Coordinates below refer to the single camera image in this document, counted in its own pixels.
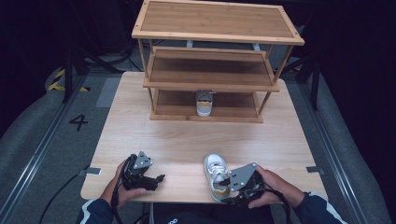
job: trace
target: hand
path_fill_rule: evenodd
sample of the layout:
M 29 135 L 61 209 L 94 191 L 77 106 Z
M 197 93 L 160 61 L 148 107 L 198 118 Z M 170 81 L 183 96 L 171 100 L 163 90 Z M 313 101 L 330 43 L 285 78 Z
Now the hand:
M 122 169 L 123 161 L 119 167 L 117 168 L 116 175 L 108 182 L 105 190 L 103 191 L 102 195 L 100 196 L 101 199 L 104 199 L 111 205 L 111 197 L 113 195 L 113 190 L 117 184 L 117 180 L 119 179 L 120 172 Z M 122 185 L 122 179 L 120 180 L 120 188 L 119 188 L 119 206 L 118 208 L 122 207 L 126 202 L 130 201 L 132 198 L 142 195 L 146 192 L 145 189 L 125 189 Z
M 269 186 L 271 186 L 274 190 L 283 193 L 283 196 L 285 196 L 286 200 L 292 207 L 297 207 L 303 200 L 304 193 L 286 180 L 282 179 L 279 175 L 269 170 L 264 170 L 260 166 L 257 166 L 256 171 L 262 175 L 262 179 L 265 182 L 265 187 L 269 189 Z M 260 199 L 251 201 L 248 204 L 248 208 L 260 207 L 268 203 L 280 203 L 280 200 L 275 194 L 271 192 L 265 192 L 260 197 Z

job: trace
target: dark sleeve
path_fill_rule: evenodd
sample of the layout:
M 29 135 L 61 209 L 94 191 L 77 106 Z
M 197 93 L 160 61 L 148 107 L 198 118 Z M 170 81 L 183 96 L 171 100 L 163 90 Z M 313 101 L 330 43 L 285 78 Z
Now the dark sleeve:
M 305 193 L 303 201 L 294 209 L 301 223 L 346 223 L 329 202 L 316 193 Z
M 89 200 L 82 205 L 79 210 L 76 223 L 81 224 L 111 224 L 113 222 L 113 214 L 111 207 L 103 199 Z

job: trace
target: shoe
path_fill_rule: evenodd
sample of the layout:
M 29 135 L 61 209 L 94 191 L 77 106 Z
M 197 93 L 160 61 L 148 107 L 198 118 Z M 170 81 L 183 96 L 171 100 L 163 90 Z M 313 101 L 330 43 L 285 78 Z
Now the shoe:
M 212 112 L 213 91 L 197 91 L 197 114 L 200 117 L 208 117 Z
M 220 181 L 229 178 L 225 161 L 218 154 L 208 154 L 205 156 L 204 167 L 212 198 L 220 203 L 230 196 L 230 187 L 219 185 Z

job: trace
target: dark background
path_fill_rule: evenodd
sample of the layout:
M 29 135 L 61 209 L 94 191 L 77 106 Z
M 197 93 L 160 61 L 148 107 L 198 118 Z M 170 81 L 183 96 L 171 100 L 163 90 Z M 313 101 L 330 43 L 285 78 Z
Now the dark background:
M 102 55 L 131 47 L 135 2 L 2 0 L 0 137 L 46 93 L 44 83 L 64 63 L 68 48 Z M 283 5 L 294 24 L 306 25 L 306 44 L 293 54 L 318 56 L 321 74 L 396 222 L 390 201 L 396 198 L 394 1 L 250 2 Z

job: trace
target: shoelace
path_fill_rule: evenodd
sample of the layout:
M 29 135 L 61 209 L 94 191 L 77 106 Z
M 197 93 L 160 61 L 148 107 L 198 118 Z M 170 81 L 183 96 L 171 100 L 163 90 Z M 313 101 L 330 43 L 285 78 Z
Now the shoelace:
M 209 164 L 209 173 L 213 175 L 213 178 L 216 179 L 218 175 L 221 175 L 223 179 L 228 177 L 228 172 L 224 168 L 224 166 L 218 162 L 213 162 Z
M 210 96 L 208 96 L 208 95 L 210 95 L 210 94 L 214 94 L 214 93 L 216 93 L 215 91 L 202 91 L 202 94 L 200 95 L 200 99 L 199 99 L 199 101 L 201 101 L 201 99 L 202 98 L 211 98 Z

